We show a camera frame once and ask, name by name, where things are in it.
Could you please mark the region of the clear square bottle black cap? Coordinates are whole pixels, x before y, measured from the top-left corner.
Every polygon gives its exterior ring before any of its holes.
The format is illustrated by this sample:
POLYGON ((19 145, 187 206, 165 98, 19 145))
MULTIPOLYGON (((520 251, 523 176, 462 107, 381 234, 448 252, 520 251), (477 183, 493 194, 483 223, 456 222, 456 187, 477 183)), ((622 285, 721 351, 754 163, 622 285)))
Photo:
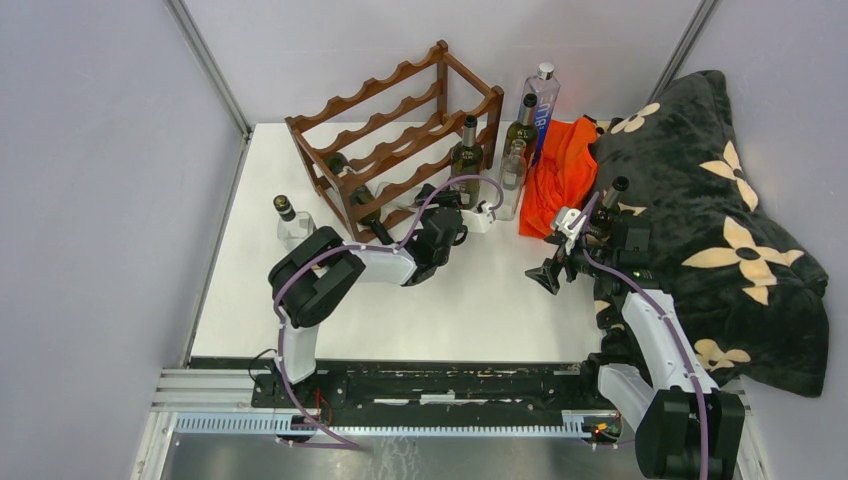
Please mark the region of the clear square bottle black cap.
POLYGON ((277 195, 273 206, 278 214, 277 238, 287 252, 292 252, 316 231, 311 214, 294 208, 286 195, 277 195))

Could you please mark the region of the dark wine bottle brown label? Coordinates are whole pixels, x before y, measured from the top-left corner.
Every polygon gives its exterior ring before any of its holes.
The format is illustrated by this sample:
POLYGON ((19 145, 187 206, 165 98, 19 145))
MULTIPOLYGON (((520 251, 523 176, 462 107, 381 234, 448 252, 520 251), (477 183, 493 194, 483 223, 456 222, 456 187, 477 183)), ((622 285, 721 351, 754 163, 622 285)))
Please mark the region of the dark wine bottle brown label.
POLYGON ((620 213, 619 201, 628 188, 629 179, 617 176, 613 179, 610 189, 604 191, 590 217, 590 231, 596 237, 603 239, 610 234, 613 222, 620 213))

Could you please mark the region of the small clear glass bottle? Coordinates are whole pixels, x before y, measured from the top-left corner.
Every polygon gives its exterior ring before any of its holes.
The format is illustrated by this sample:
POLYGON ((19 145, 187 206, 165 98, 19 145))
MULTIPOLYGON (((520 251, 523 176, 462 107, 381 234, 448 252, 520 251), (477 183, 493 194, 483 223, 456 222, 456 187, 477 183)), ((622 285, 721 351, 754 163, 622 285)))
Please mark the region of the small clear glass bottle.
POLYGON ((499 172, 503 201, 496 210, 497 220, 511 221, 516 215, 526 177, 527 166, 524 157, 526 147, 524 140, 515 139, 504 152, 499 172))

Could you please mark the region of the blue square glass bottle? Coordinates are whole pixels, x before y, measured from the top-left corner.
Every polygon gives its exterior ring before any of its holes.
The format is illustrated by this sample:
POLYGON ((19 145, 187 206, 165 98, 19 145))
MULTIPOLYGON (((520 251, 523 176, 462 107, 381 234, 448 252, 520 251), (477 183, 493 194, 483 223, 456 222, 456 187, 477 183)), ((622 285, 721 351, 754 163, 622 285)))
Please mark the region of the blue square glass bottle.
POLYGON ((533 166, 541 158, 544 140, 560 90, 560 83, 554 76, 554 72, 555 66, 552 63, 543 62, 539 64, 536 74, 528 76, 524 81, 523 94, 532 93, 537 97, 533 124, 537 128, 538 138, 531 162, 533 166))

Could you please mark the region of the dark wine bottle silver neck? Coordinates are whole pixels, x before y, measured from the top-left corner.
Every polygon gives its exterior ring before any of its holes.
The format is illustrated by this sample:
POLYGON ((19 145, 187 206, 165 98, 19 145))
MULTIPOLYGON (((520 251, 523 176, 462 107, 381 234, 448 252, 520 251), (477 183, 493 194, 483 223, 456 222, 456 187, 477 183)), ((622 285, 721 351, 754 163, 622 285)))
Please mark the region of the dark wine bottle silver neck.
POLYGON ((537 102, 538 97, 535 93, 524 95, 517 120, 512 122, 507 129, 503 147, 503 154, 506 155, 511 151, 512 143, 515 140, 523 140, 526 143, 523 157, 527 164, 532 162, 539 137, 538 129, 534 123, 537 102))

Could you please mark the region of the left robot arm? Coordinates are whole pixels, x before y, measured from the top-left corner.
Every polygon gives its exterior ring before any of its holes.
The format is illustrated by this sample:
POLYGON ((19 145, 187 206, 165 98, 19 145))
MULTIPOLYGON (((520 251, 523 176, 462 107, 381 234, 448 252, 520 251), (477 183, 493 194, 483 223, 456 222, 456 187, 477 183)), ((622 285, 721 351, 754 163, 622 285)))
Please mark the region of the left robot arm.
POLYGON ((356 283, 415 286, 447 264, 451 248, 464 242, 468 228, 460 208, 461 194, 424 185, 415 197, 422 213, 420 227, 402 247, 381 231, 382 245, 345 243, 331 227, 321 227, 269 272, 276 311, 283 331, 275 392, 290 407, 306 405, 314 394, 316 344, 320 323, 338 307, 356 283))

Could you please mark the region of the dark green wine bottle labelled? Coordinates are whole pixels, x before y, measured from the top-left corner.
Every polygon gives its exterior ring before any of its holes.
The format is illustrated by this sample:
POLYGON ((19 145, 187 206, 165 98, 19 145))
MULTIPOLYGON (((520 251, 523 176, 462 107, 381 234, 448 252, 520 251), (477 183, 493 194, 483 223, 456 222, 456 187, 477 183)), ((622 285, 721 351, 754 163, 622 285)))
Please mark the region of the dark green wine bottle labelled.
MULTIPOLYGON (((330 154, 325 159, 325 164, 329 170, 339 178, 344 178, 355 173, 355 170, 350 165, 348 159, 339 152, 330 154)), ((375 197, 366 185, 361 185, 353 190, 349 199, 353 205, 367 205, 371 203, 375 197)), ((394 238, 389 234, 385 225, 381 221, 380 209, 376 209, 365 215, 358 221, 358 224, 370 229, 383 245, 390 245, 395 242, 394 238)))

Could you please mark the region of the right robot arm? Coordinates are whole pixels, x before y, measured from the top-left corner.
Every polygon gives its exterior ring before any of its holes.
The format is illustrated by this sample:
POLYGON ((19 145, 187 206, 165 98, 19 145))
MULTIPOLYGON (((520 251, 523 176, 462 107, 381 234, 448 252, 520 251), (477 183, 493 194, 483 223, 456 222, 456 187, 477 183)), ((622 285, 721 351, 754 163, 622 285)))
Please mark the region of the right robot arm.
POLYGON ((585 274, 613 298, 642 366, 607 363, 577 382, 591 408, 610 401, 635 431, 641 473, 651 479, 731 479, 746 411, 699 363, 675 311, 674 299, 650 267, 647 220, 616 218, 610 236, 588 243, 588 215, 565 207, 552 222, 556 253, 526 276, 550 293, 585 274))

